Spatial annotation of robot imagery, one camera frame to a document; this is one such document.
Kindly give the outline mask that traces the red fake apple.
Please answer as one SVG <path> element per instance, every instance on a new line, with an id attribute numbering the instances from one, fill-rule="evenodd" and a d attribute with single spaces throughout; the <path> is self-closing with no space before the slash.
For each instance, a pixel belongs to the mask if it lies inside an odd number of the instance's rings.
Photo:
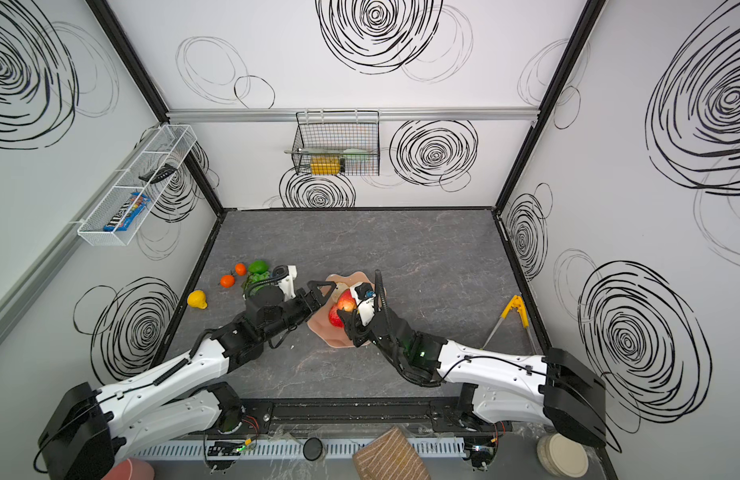
<path id="1" fill-rule="evenodd" d="M 337 304 L 331 306 L 328 312 L 328 320 L 333 327 L 344 328 L 344 322 L 338 314 L 339 308 Z"/>

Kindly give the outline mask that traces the yellow fake pear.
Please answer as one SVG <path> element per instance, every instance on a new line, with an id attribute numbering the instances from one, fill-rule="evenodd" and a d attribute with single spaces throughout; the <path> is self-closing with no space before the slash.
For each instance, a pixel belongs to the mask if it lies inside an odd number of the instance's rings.
<path id="1" fill-rule="evenodd" d="M 191 308 L 205 310 L 208 308 L 206 293 L 203 290 L 195 290 L 187 297 L 187 305 Z"/>

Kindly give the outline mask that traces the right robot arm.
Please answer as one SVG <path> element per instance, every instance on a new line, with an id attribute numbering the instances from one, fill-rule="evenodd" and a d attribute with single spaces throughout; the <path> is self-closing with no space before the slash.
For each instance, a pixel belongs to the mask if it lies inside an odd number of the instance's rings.
<path id="1" fill-rule="evenodd" d="M 335 310 L 353 344 L 373 344 L 406 381 L 468 387 L 467 415 L 489 424 L 550 425 L 582 445 L 605 447 L 605 383 L 568 351 L 509 355 L 417 331 L 390 308 L 380 284 L 349 287 Z"/>

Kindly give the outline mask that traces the red fake strawberry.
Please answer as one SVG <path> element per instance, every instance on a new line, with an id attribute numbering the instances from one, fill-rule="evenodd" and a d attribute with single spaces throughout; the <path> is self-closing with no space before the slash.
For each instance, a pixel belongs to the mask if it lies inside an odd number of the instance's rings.
<path id="1" fill-rule="evenodd" d="M 345 290 L 336 302 L 336 309 L 345 312 L 352 312 L 357 308 L 357 301 L 352 294 L 351 289 Z"/>

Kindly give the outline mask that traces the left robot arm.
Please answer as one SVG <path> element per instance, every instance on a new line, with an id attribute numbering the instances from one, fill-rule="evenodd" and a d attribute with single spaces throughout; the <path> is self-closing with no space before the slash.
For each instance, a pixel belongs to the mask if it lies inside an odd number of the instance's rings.
<path id="1" fill-rule="evenodd" d="M 192 348 L 117 383 L 83 382 L 62 397 L 38 439 L 33 468 L 52 479 L 102 479 L 132 454 L 243 417 L 243 403 L 223 376 L 278 348 L 328 303 L 337 285 L 295 285 L 293 265 L 250 286 L 245 309 L 204 330 Z"/>

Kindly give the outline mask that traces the pink wavy fruit bowl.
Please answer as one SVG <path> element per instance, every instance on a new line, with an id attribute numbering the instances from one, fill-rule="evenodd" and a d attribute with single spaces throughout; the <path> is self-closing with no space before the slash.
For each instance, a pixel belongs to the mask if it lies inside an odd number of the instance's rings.
<path id="1" fill-rule="evenodd" d="M 307 324 L 309 328 L 330 347 L 336 349 L 353 348 L 354 344 L 349 339 L 345 331 L 342 328 L 332 325 L 329 320 L 329 313 L 332 307 L 336 304 L 340 295 L 348 287 L 363 282 L 369 282 L 369 278 L 365 273 L 357 271 L 349 276 L 331 274 L 327 277 L 327 281 L 334 282 L 336 284 L 336 289 L 329 295 L 327 303 L 311 317 Z"/>

